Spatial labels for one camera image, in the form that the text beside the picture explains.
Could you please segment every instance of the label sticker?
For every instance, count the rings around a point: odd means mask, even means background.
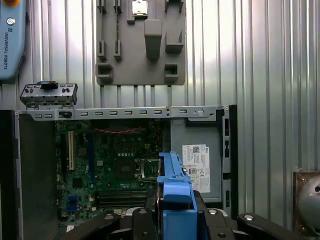
[[[73,226],[73,225],[68,225],[68,226],[66,227],[66,233],[69,232],[69,231],[71,231],[71,230],[74,229],[74,228],[75,228],[75,226]]]
[[[182,163],[187,170],[193,190],[210,193],[210,152],[209,147],[201,145],[183,145]]]

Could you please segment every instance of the motherboard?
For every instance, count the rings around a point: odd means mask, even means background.
[[[156,187],[165,128],[150,119],[57,121],[60,222],[77,225],[99,212],[143,207]]]

